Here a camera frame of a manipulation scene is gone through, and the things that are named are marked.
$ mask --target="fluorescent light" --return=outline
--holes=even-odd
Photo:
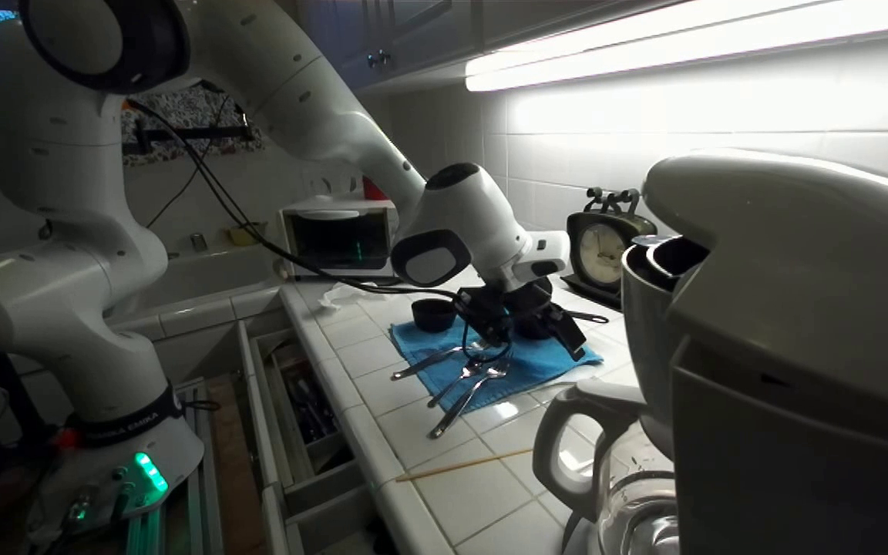
[[[690,0],[465,66],[472,94],[888,34],[885,0]]]

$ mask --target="coffee maker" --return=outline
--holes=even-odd
[[[682,262],[626,253],[640,396],[576,386],[537,435],[539,482],[590,520],[583,550],[888,551],[888,175],[690,155],[659,161],[644,200]],[[626,306],[626,282],[657,297]],[[605,429],[590,482],[553,458],[571,412]]]

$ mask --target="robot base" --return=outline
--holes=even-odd
[[[203,443],[182,415],[112,448],[73,451],[43,478],[32,520],[32,546],[103,529],[123,515],[160,508],[201,465]]]

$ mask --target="white tile countertop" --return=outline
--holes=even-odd
[[[400,551],[550,555],[558,550],[568,506],[534,478],[529,448],[550,397],[563,386],[606,379],[635,388],[618,313],[558,283],[558,306],[611,319],[611,325],[579,322],[605,363],[576,368],[550,386],[465,412],[433,441],[428,433],[443,409],[424,406],[428,391],[416,377],[389,379],[407,368],[389,326],[414,322],[410,301],[419,297],[370,297],[332,283],[286,283],[282,297]],[[590,470],[595,439],[595,423],[572,421],[563,464],[572,458],[576,470]]]

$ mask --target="blue cloth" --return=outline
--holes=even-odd
[[[465,322],[456,319],[449,331],[443,332],[424,332],[414,325],[395,325],[389,326],[389,335],[395,343],[395,349],[407,357],[407,363],[421,362],[424,355],[435,355],[442,349],[453,349],[463,343],[465,332]],[[568,355],[568,349],[558,338],[515,338],[508,355],[505,355],[505,377],[504,379],[490,379],[468,403],[465,412],[490,406],[508,396],[518,396],[525,388],[534,388],[539,384],[550,384],[579,363],[602,363],[602,355],[595,355],[592,349],[583,353],[579,362],[572,362]],[[465,357],[446,357],[438,362],[433,368],[424,368],[419,377],[419,384],[424,386],[424,391],[435,397],[442,388],[446,388],[453,379],[463,377]],[[456,384],[442,406],[449,409],[465,391],[472,388],[472,379]]]

